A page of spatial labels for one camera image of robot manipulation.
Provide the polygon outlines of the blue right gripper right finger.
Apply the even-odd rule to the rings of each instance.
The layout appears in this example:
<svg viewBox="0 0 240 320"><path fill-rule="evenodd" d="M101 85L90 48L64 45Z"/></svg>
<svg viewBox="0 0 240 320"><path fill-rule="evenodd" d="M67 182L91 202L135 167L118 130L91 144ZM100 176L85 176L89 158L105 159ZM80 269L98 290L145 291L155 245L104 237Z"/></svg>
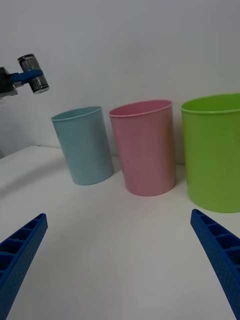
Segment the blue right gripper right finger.
<svg viewBox="0 0 240 320"><path fill-rule="evenodd" d="M198 209L192 210L190 224L235 318L240 319L240 239Z"/></svg>

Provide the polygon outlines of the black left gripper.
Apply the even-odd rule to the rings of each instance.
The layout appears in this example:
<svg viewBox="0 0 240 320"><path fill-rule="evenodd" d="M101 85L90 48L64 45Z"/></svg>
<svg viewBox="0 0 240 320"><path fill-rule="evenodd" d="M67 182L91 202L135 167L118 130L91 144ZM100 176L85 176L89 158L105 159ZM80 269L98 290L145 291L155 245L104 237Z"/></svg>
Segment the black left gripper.
<svg viewBox="0 0 240 320"><path fill-rule="evenodd" d="M4 67L0 67L0 98L17 96L15 85L25 85L30 80L43 75L41 69L31 69L22 73L8 73Z"/></svg>

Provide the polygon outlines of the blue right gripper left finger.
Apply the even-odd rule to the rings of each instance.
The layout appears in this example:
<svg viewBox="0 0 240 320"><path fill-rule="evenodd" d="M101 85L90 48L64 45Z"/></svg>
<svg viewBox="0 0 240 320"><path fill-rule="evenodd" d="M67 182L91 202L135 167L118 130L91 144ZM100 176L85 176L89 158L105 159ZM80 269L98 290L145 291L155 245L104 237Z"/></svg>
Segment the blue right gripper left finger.
<svg viewBox="0 0 240 320"><path fill-rule="evenodd" d="M41 213L0 243L0 319L8 317L47 229Z"/></svg>

